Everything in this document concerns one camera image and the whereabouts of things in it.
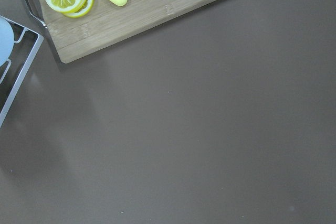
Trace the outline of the bamboo cutting board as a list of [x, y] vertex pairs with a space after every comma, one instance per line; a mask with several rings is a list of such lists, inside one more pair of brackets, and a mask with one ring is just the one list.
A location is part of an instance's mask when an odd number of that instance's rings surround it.
[[69, 18], [39, 0], [56, 52], [70, 63], [100, 49], [151, 29], [216, 0], [128, 0], [119, 7], [108, 0], [94, 0], [91, 11]]

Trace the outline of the light blue cup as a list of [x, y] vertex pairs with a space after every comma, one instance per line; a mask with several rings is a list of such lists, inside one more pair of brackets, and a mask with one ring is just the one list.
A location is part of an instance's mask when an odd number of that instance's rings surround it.
[[14, 32], [9, 24], [9, 22], [1, 17], [1, 35], [0, 35], [0, 43], [1, 43], [1, 66], [5, 63], [7, 59], [9, 59], [10, 54], [12, 53], [14, 46]]

